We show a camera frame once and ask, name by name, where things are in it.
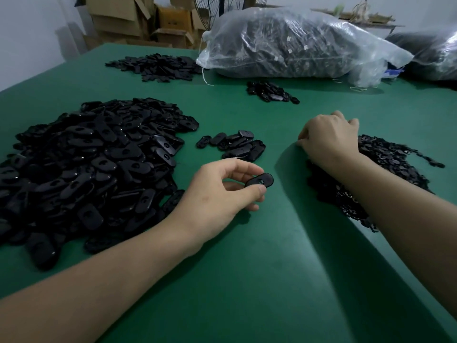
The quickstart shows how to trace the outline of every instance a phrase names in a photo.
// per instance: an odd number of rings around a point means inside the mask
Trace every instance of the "fan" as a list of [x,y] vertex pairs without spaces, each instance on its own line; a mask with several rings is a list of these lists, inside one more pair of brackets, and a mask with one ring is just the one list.
[[195,8],[207,30],[211,29],[216,17],[232,10],[262,7],[267,0],[194,0]]

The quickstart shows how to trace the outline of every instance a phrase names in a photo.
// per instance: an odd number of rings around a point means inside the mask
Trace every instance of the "green table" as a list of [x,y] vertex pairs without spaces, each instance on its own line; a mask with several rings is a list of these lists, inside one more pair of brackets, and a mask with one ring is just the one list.
[[[84,101],[155,97],[200,123],[184,134],[174,178],[186,188],[200,165],[218,160],[196,149],[203,135],[251,130],[267,148],[256,162],[275,178],[260,212],[240,213],[224,233],[187,259],[127,312],[102,342],[457,342],[457,324],[398,259],[380,233],[320,203],[306,185],[305,156],[293,145],[309,118],[335,109],[358,117],[361,133],[408,144],[446,164],[410,162],[431,189],[457,203],[457,93],[397,80],[354,92],[331,80],[275,80],[301,103],[264,103],[244,80],[206,74],[192,82],[143,83],[106,68],[124,56],[194,51],[106,44],[0,93],[0,150],[14,135]],[[22,247],[0,247],[0,297],[89,257],[83,241],[65,245],[56,267],[37,271]]]

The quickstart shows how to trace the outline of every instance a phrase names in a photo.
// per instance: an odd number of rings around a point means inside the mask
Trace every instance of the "person's left hand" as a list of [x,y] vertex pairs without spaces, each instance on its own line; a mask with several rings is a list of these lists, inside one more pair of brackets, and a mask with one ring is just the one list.
[[[203,165],[194,175],[189,188],[168,219],[184,226],[187,236],[198,248],[217,236],[243,208],[256,211],[266,192],[265,185],[244,187],[254,176],[264,173],[253,163],[224,159]],[[231,178],[238,182],[223,182]]]

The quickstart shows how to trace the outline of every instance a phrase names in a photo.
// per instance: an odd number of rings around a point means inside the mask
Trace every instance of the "person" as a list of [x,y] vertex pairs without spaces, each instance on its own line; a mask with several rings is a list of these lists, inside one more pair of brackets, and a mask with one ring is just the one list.
[[[406,265],[457,316],[457,207],[360,154],[357,119],[318,115],[297,144],[344,184]],[[96,341],[183,259],[219,234],[243,208],[259,209],[264,185],[242,184],[264,171],[239,159],[203,165],[175,210],[144,233],[0,302],[4,342]],[[231,178],[236,182],[224,182]]]

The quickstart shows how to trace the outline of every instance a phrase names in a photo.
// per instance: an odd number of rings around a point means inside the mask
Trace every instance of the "tied plastic bag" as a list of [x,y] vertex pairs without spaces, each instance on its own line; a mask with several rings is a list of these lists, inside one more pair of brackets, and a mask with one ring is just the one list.
[[216,18],[197,58],[235,78],[330,77],[350,73],[360,87],[375,86],[387,61],[401,67],[409,52],[348,22],[297,8],[248,8]]
[[386,40],[414,54],[406,70],[426,80],[457,80],[457,24],[398,32]]

